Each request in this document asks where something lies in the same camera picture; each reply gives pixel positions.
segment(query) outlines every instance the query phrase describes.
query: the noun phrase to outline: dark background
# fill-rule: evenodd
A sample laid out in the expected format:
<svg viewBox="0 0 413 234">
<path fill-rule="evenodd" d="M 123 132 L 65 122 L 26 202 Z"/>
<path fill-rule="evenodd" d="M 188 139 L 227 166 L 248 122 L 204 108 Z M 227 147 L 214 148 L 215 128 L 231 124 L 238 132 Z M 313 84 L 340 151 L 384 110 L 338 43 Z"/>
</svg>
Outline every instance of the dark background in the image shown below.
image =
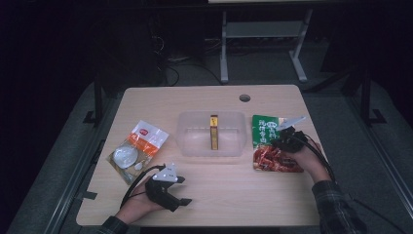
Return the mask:
<svg viewBox="0 0 413 234">
<path fill-rule="evenodd" d="M 69 0 L 0 3 L 2 233 L 13 220 L 74 104 L 97 74 L 106 82 L 108 94 L 130 85 L 156 86 L 161 82 L 154 70 L 162 61 L 151 53 L 150 34 L 142 19 L 103 18 L 91 11 L 93 8 L 93 2 Z M 412 10 L 411 4 L 395 1 L 319 9 L 313 15 L 307 37 L 331 41 L 325 71 L 340 71 L 350 64 L 367 68 L 373 80 L 390 93 L 411 126 Z M 197 48 L 201 48 L 199 43 L 204 37 L 219 37 L 221 21 L 216 16 L 216 12 L 209 12 L 177 18 L 164 13 L 158 29 L 163 30 L 171 47 L 201 54 Z M 185 35 L 180 27 L 183 24 L 197 31 L 197 36 Z M 115 33 L 116 28 L 123 30 Z M 128 34 L 132 28 L 135 35 Z M 107 35 L 115 35 L 114 41 L 108 40 Z M 147 45 L 146 51 L 139 49 L 143 56 L 135 58 L 123 53 L 133 46 L 130 37 Z M 116 54 L 117 61 L 96 58 L 102 50 L 96 48 L 93 39 Z M 117 66 L 119 61 L 127 68 Z M 102 68 L 108 65 L 109 70 Z M 110 83 L 104 77 L 108 73 L 118 75 L 117 81 Z M 155 78 L 142 78 L 135 83 L 128 80 L 128 76 L 148 74 Z"/>
</svg>

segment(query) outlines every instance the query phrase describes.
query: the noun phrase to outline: red label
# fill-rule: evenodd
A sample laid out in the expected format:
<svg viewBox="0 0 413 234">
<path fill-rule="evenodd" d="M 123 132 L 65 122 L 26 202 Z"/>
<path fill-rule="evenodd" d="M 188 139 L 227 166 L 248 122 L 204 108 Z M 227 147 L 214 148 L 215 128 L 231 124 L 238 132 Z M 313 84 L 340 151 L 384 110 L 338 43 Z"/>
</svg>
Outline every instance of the red label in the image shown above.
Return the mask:
<svg viewBox="0 0 413 234">
<path fill-rule="evenodd" d="M 147 130 L 140 129 L 140 130 L 139 130 L 139 133 L 142 134 L 142 135 L 144 135 L 144 136 L 146 136 L 149 132 L 148 132 Z"/>
</svg>

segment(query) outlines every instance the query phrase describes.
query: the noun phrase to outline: gold bar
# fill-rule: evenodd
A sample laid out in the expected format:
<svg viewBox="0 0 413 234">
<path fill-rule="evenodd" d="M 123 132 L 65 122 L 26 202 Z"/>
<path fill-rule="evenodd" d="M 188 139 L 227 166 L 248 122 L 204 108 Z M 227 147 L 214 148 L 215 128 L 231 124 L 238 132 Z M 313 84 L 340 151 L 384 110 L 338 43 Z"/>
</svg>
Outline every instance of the gold bar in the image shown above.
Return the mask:
<svg viewBox="0 0 413 234">
<path fill-rule="evenodd" d="M 210 116 L 210 147 L 218 149 L 218 115 Z"/>
</svg>

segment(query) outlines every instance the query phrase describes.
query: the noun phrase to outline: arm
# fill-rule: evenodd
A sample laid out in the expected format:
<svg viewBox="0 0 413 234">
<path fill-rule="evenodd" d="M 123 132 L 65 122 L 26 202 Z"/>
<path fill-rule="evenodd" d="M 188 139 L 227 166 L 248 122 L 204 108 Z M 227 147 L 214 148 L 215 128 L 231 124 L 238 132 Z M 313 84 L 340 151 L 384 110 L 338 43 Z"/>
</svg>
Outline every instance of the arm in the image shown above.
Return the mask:
<svg viewBox="0 0 413 234">
<path fill-rule="evenodd" d="M 149 200 L 145 193 L 145 183 L 149 177 L 143 180 L 132 192 L 125 205 L 114 215 L 106 219 L 97 233 L 101 234 L 125 234 L 128 225 L 140 220 L 145 215 L 162 210 L 163 207 Z"/>
<path fill-rule="evenodd" d="M 319 144 L 309 142 L 313 147 Z M 306 146 L 299 152 L 285 156 L 294 159 L 313 179 L 313 194 L 319 210 L 321 233 L 367 233 L 366 225 L 358 218 L 346 202 L 339 186 L 331 177 L 319 158 Z"/>
</svg>

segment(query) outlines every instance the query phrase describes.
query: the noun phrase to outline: gray floor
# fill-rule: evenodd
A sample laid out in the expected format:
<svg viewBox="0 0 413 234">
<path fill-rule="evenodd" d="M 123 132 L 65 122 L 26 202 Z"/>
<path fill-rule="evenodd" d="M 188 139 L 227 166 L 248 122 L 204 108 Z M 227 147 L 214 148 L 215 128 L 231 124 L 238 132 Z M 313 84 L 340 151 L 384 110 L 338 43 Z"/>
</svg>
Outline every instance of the gray floor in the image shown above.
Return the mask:
<svg viewBox="0 0 413 234">
<path fill-rule="evenodd" d="M 228 57 L 230 81 L 227 85 L 295 84 L 300 89 L 313 87 L 332 75 L 319 72 L 327 46 L 327 42 L 304 45 L 300 59 L 309 78 L 305 84 L 298 82 L 287 49 L 281 47 Z M 219 75 L 217 54 L 205 57 L 202 63 L 187 60 L 171 67 L 179 72 L 176 86 L 220 85 L 216 80 Z M 171 69 L 167 70 L 167 76 L 169 83 L 177 77 Z M 367 128 L 358 117 L 358 94 L 353 98 L 341 95 L 339 90 L 343 82 L 339 81 L 316 94 L 303 94 L 337 180 L 345 193 L 385 215 L 406 232 L 413 230 L 412 215 L 406 209 L 408 199 L 411 199 L 408 188 L 413 187 L 413 172 L 409 169 L 413 163 L 413 131 L 394 108 L 386 91 L 375 83 L 372 84 L 371 107 L 379 109 L 388 123 Z M 94 128 L 83 123 L 86 113 L 94 110 L 93 85 L 85 90 L 9 233 L 94 232 L 92 227 L 79 226 L 76 214 L 94 170 L 94 156 L 98 156 L 94 153 L 106 138 L 121 99 L 122 94 L 104 99 L 104 120 Z M 384 154 L 392 160 L 404 184 L 394 183 L 394 174 L 389 173 L 389 160 L 383 157 Z M 79 162 L 85 160 L 88 166 L 75 171 Z M 81 183 L 80 187 L 67 190 L 66 185 L 73 180 Z M 353 202 L 352 206 L 371 233 L 398 233 L 374 213 Z M 54 214 L 56 207 L 64 209 Z M 319 233 L 319 230 L 317 227 L 283 227 L 280 232 Z M 139 233 L 139 229 L 132 228 L 130 233 Z M 267 232 L 256 230 L 256 233 Z"/>
</svg>

